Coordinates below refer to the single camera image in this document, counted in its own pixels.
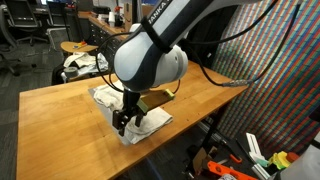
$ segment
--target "gray carpet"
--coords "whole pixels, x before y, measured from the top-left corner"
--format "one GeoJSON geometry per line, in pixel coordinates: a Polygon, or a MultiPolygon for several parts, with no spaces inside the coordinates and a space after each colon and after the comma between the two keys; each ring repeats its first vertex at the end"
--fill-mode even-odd
{"type": "MultiPolygon", "coordinates": [[[[63,60],[61,52],[49,51],[49,44],[38,42],[33,47],[22,44],[6,57],[18,57],[23,64],[16,67],[19,77],[0,69],[0,180],[15,179],[19,92],[50,86],[52,70],[63,60]]],[[[186,179],[182,173],[188,162],[186,149],[199,145],[203,137],[204,133],[195,126],[118,179],[186,179]]]]}

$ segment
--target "computer monitor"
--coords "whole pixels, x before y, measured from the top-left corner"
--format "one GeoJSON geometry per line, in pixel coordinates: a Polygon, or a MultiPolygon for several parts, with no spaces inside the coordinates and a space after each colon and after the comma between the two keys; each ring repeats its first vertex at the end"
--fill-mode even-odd
{"type": "Polygon", "coordinates": [[[68,3],[68,4],[72,4],[72,0],[55,0],[55,1],[58,1],[58,2],[61,2],[61,3],[68,3]]]}
{"type": "Polygon", "coordinates": [[[78,11],[92,11],[93,1],[88,0],[77,0],[78,11]]]}
{"type": "Polygon", "coordinates": [[[47,0],[41,0],[41,5],[47,5],[47,0]]]}

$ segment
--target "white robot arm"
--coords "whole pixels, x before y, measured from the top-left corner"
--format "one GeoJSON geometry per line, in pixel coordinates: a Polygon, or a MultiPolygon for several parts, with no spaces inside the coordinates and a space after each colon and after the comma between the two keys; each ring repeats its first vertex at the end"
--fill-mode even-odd
{"type": "Polygon", "coordinates": [[[180,79],[188,58],[176,44],[197,22],[217,9],[259,1],[160,0],[117,50],[116,75],[132,92],[180,79]]]}

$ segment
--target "cardboard box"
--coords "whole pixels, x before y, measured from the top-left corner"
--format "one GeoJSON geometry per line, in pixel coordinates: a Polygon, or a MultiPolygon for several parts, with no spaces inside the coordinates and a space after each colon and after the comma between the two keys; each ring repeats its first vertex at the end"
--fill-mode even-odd
{"type": "MultiPolygon", "coordinates": [[[[151,5],[142,5],[142,14],[143,16],[147,16],[153,9],[151,5]]],[[[129,32],[132,25],[132,4],[125,3],[124,4],[124,30],[125,32],[129,32]]]]}
{"type": "Polygon", "coordinates": [[[211,148],[211,150],[209,151],[208,154],[203,148],[200,148],[200,150],[198,151],[198,153],[196,154],[196,156],[192,160],[193,169],[196,172],[196,174],[200,174],[201,169],[202,169],[203,160],[205,160],[205,159],[206,160],[213,160],[213,158],[210,156],[210,154],[216,153],[216,152],[217,152],[217,148],[214,146],[211,148]]]}

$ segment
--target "striped fabric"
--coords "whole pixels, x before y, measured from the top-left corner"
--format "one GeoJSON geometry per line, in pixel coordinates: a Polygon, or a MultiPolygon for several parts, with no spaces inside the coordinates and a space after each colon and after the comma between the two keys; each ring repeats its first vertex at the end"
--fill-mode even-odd
{"type": "MultiPolygon", "coordinates": [[[[248,27],[271,2],[239,7],[223,37],[248,27]]],[[[259,75],[279,46],[297,2],[280,0],[252,31],[221,44],[212,69],[233,79],[259,75]]],[[[305,0],[275,63],[230,104],[218,128],[229,137],[254,133],[273,151],[301,153],[320,131],[320,123],[308,117],[319,104],[320,5],[305,0]]]]}

